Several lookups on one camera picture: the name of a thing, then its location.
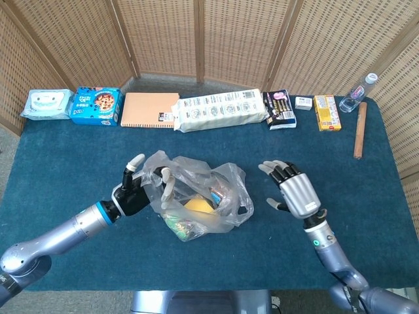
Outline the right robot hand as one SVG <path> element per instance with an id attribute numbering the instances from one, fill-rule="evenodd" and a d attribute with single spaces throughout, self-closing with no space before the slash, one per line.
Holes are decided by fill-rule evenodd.
<path id="1" fill-rule="evenodd" d="M 289 211 L 295 218 L 306 219 L 318 213 L 321 202 L 310 179 L 291 162 L 264 161 L 258 168 L 277 185 L 286 206 L 271 198 L 266 201 L 278 210 Z"/>

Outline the clear plastic bag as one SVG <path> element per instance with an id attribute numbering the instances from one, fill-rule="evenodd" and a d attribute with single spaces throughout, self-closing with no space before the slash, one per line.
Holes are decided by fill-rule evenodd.
<path id="1" fill-rule="evenodd" d="M 167 209 L 161 208 L 162 179 L 153 173 L 158 167 L 170 168 L 175 177 L 174 197 Z M 245 186 L 246 174 L 234 163 L 227 162 L 211 168 L 204 161 L 184 156 L 171 159 L 159 150 L 146 159 L 140 172 L 144 174 L 147 183 L 145 191 L 154 212 L 162 219 L 164 215 L 172 215 L 191 221 L 198 233 L 196 238 L 227 233 L 242 225 L 254 213 L 254 204 Z M 214 203 L 212 191 L 224 195 L 220 206 Z M 215 208 L 215 214 L 186 209 L 183 205 L 192 198 L 208 199 Z"/>

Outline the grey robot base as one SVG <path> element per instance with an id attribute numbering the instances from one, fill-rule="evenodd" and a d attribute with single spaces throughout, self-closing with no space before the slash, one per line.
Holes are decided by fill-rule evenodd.
<path id="1" fill-rule="evenodd" d="M 135 291 L 130 314 L 272 314 L 269 290 Z"/>

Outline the green snack packet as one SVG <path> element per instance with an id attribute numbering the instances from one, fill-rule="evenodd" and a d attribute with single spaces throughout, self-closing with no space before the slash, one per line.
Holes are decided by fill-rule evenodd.
<path id="1" fill-rule="evenodd" d="M 164 215 L 163 219 L 166 225 L 181 241 L 190 241 L 198 236 L 198 233 L 195 230 L 195 225 L 187 219 L 172 215 Z"/>

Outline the blue carpet table cover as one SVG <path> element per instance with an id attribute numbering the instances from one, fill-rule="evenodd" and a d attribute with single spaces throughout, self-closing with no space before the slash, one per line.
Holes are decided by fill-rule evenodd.
<path id="1" fill-rule="evenodd" d="M 246 174 L 253 215 L 225 234 L 180 241 L 147 207 L 52 259 L 32 291 L 244 290 L 329 288 L 302 222 L 269 206 L 281 201 L 265 160 L 294 163 L 312 182 L 346 256 L 374 287 L 419 286 L 419 241 L 374 101 L 367 105 L 363 156 L 353 157 L 356 113 L 340 131 L 319 131 L 314 111 L 297 126 L 265 123 L 181 133 L 170 129 L 28 121 L 0 204 L 0 255 L 100 200 L 108 200 L 135 155 L 163 150 Z"/>

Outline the yellow cardboard box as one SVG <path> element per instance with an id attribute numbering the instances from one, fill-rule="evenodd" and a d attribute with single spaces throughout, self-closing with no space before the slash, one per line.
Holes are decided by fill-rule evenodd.
<path id="1" fill-rule="evenodd" d="M 340 131 L 342 126 L 334 96 L 314 96 L 313 102 L 319 131 Z"/>

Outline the dark purple pad package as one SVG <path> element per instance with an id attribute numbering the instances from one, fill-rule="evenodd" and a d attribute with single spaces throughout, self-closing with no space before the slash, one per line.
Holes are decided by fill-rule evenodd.
<path id="1" fill-rule="evenodd" d="M 286 89 L 262 93 L 269 130 L 296 128 L 297 119 Z"/>

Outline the wooden rolling stick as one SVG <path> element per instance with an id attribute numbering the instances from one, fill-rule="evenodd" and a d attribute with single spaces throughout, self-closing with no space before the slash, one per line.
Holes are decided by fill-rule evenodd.
<path id="1" fill-rule="evenodd" d="M 367 116 L 367 103 L 361 102 L 357 114 L 357 125 L 354 142 L 354 158 L 359 160 L 363 156 L 363 142 L 365 135 L 365 122 Z"/>

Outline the small white box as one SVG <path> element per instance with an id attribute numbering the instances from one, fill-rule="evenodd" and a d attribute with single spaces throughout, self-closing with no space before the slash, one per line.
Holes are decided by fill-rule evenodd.
<path id="1" fill-rule="evenodd" d="M 295 108 L 298 110 L 309 111 L 313 106 L 313 99 L 310 97 L 297 96 L 295 98 Z"/>

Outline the orange spiral notebook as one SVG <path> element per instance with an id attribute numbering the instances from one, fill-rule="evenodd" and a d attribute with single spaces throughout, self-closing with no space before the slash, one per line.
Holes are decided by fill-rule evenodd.
<path id="1" fill-rule="evenodd" d="M 178 101 L 177 93 L 128 92 L 120 125 L 125 128 L 173 129 L 172 106 Z"/>

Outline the blue cookie box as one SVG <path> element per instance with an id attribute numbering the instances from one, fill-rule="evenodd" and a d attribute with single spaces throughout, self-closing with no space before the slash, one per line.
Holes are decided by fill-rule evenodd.
<path id="1" fill-rule="evenodd" d="M 79 86 L 70 119 L 81 125 L 117 126 L 123 105 L 120 88 Z"/>

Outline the clear water bottle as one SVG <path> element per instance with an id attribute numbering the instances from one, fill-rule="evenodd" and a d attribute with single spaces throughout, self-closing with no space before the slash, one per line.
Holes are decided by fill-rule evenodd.
<path id="1" fill-rule="evenodd" d="M 339 109 L 344 113 L 352 112 L 364 100 L 367 94 L 373 90 L 377 81 L 378 75 L 376 73 L 368 73 L 359 79 L 357 84 L 340 101 Z"/>

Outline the long white printed package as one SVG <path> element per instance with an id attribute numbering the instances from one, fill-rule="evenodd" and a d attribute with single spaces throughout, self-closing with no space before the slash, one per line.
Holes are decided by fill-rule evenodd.
<path id="1" fill-rule="evenodd" d="M 173 129 L 183 133 L 259 123 L 268 116 L 258 89 L 179 99 Z"/>

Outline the light blue wet wipes pack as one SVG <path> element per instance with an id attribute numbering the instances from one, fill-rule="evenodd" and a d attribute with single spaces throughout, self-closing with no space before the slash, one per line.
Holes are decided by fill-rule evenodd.
<path id="1" fill-rule="evenodd" d="M 20 116 L 30 120 L 68 120 L 74 97 L 68 89 L 30 90 Z"/>

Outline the wicker folding screen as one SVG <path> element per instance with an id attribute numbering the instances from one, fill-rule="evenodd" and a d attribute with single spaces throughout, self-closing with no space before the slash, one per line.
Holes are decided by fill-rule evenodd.
<path id="1" fill-rule="evenodd" d="M 32 88 L 146 74 L 342 95 L 376 73 L 419 237 L 419 0 L 0 0 L 0 132 Z"/>

